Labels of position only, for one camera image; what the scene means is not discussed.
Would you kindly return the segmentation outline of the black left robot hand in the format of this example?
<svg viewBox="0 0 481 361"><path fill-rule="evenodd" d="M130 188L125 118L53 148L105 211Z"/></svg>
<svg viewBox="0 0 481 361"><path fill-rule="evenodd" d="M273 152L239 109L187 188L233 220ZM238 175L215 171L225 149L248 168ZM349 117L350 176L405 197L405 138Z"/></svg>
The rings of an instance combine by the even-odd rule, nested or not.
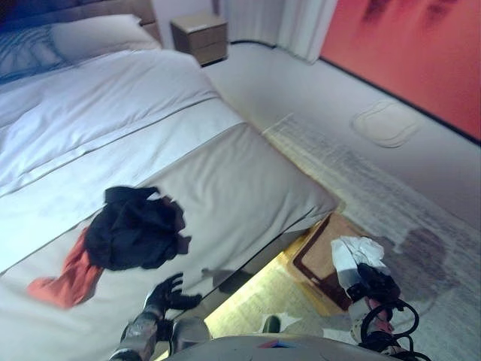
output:
<svg viewBox="0 0 481 361"><path fill-rule="evenodd" d="M179 272L157 284L147 295L144 311L165 318L167 311L188 311L197 307L201 300L200 293L187 295L183 293L183 273Z"/></svg>

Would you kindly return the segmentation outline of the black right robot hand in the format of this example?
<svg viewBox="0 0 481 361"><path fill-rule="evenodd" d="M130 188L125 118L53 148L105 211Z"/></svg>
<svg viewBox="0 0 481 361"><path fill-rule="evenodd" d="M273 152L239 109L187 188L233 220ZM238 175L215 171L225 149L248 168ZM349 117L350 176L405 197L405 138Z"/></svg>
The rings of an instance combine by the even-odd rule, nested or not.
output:
<svg viewBox="0 0 481 361"><path fill-rule="evenodd" d="M353 302L357 302L363 297L374 299L381 304L399 299L401 289L391 275L386 275L366 263L358 264L357 272L360 280L346 290L348 297Z"/></svg>

